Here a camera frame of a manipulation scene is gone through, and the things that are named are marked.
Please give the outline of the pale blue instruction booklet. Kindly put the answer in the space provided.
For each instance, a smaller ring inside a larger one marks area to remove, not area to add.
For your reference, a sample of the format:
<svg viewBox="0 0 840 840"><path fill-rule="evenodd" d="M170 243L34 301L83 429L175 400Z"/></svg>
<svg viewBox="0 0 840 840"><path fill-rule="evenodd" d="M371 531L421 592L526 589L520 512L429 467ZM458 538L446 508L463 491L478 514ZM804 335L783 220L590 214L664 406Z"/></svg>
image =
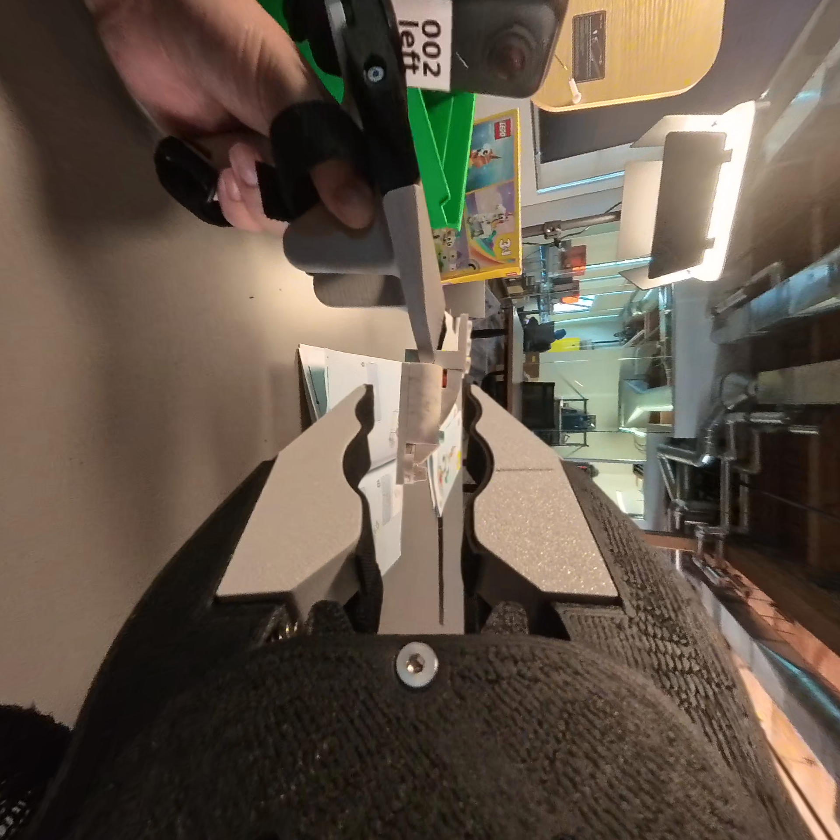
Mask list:
<svg viewBox="0 0 840 840"><path fill-rule="evenodd" d="M298 356L313 420L357 387L373 389L374 424L368 435L371 468L360 490L370 509L376 562L385 574L402 553L403 487L396 482L402 364L306 344L298 346Z"/></svg>

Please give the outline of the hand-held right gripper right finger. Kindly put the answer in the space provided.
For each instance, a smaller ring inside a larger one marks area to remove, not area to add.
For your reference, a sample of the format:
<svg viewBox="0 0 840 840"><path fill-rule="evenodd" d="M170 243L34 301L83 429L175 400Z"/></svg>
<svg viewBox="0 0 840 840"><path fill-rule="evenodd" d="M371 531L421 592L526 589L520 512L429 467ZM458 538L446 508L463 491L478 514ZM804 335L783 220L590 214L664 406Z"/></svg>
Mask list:
<svg viewBox="0 0 840 840"><path fill-rule="evenodd" d="M479 388L465 524L469 589L489 606L617 606L620 595L561 458Z"/></svg>

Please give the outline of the green plastic bin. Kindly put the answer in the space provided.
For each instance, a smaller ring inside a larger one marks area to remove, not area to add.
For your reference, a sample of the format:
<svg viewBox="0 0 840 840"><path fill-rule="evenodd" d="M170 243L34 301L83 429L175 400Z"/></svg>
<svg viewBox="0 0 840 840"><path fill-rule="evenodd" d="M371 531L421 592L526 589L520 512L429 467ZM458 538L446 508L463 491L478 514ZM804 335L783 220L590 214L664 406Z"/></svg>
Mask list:
<svg viewBox="0 0 840 840"><path fill-rule="evenodd" d="M470 92L407 89L408 118L433 229L460 229L475 104Z"/></svg>

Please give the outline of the panel light on stand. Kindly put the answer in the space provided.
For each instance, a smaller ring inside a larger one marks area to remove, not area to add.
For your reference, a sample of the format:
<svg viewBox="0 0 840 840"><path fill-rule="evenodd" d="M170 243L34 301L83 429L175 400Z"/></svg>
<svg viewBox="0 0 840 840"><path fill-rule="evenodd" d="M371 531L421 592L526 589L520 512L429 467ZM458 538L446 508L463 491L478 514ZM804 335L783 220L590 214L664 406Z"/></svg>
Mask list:
<svg viewBox="0 0 840 840"><path fill-rule="evenodd" d="M635 288L721 278L758 110L668 115L633 144L616 256Z"/></svg>

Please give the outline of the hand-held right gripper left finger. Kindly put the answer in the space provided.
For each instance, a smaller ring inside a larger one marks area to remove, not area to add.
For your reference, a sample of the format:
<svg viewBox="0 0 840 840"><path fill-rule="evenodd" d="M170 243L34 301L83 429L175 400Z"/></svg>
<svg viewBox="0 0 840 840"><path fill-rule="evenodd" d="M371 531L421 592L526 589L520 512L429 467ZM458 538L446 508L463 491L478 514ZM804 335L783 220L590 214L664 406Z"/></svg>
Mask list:
<svg viewBox="0 0 840 840"><path fill-rule="evenodd" d="M373 387L361 385L283 448L217 587L225 601L349 601L372 545L359 491L371 458Z"/></svg>

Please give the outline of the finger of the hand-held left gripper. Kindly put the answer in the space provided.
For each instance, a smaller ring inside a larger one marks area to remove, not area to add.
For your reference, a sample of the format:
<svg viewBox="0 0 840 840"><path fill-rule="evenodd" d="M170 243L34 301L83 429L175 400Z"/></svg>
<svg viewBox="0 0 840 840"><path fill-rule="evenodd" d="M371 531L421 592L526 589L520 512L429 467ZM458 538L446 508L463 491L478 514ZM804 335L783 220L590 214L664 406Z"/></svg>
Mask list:
<svg viewBox="0 0 840 840"><path fill-rule="evenodd" d="M417 355L433 363L446 334L446 309L422 185L388 192L383 208Z"/></svg>

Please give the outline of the silver ventilation duct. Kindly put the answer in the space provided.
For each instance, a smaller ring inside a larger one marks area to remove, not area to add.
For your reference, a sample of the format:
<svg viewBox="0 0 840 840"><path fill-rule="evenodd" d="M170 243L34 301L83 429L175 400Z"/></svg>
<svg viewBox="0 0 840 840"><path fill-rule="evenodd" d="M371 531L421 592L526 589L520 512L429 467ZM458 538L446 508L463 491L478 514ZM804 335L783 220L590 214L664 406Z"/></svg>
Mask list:
<svg viewBox="0 0 840 840"><path fill-rule="evenodd" d="M839 309L838 250L760 294L720 306L711 339L733 345Z"/></svg>

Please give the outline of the white toy brick assembly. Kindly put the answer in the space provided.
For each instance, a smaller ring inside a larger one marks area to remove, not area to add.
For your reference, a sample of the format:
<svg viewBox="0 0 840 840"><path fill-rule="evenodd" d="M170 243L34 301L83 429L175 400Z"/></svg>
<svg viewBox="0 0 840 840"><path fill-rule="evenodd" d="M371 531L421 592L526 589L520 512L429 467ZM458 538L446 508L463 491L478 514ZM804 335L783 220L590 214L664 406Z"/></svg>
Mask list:
<svg viewBox="0 0 840 840"><path fill-rule="evenodd" d="M410 485L427 477L426 462L438 446L444 421L456 406L470 368L471 320L445 314L444 348L431 362L406 350L401 372L397 421L396 483Z"/></svg>

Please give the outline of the yellow toy set box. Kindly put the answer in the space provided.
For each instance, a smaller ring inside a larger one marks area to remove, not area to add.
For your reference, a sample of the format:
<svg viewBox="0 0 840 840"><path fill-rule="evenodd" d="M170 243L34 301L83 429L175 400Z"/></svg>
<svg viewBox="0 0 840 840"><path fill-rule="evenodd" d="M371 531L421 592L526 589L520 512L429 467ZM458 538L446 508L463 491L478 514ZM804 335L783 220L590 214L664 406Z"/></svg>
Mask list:
<svg viewBox="0 0 840 840"><path fill-rule="evenodd" d="M445 285L522 272L520 134L517 109L474 123L460 221L434 231Z"/></svg>

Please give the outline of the person's left hand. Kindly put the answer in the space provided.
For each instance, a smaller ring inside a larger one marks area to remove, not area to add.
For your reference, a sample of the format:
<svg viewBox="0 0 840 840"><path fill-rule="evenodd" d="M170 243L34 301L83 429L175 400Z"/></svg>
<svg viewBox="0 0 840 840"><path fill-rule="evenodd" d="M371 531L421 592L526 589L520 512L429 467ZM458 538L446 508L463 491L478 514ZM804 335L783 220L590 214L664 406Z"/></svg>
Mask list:
<svg viewBox="0 0 840 840"><path fill-rule="evenodd" d="M278 113L328 92L256 1L85 1L132 99L167 135L217 168L215 195L235 228L282 235L262 206L256 164L270 160Z"/></svg>

